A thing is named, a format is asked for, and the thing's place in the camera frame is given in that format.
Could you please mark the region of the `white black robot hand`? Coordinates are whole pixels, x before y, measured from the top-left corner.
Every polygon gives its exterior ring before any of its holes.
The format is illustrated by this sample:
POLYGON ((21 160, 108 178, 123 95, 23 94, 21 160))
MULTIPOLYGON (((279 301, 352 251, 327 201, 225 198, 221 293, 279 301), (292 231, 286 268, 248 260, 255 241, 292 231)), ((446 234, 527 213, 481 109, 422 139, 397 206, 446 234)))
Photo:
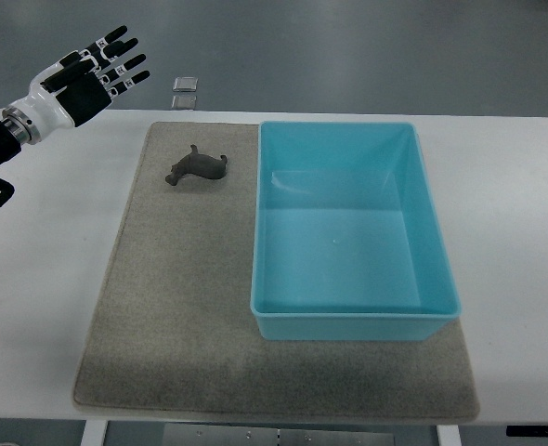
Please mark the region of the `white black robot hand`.
POLYGON ((137 45, 136 38, 123 39, 126 33, 127 27, 122 25, 33 78, 28 95, 14 104, 25 115, 32 141, 57 129, 87 123, 150 77, 147 70, 135 71, 146 60, 145 55, 124 59, 137 45))

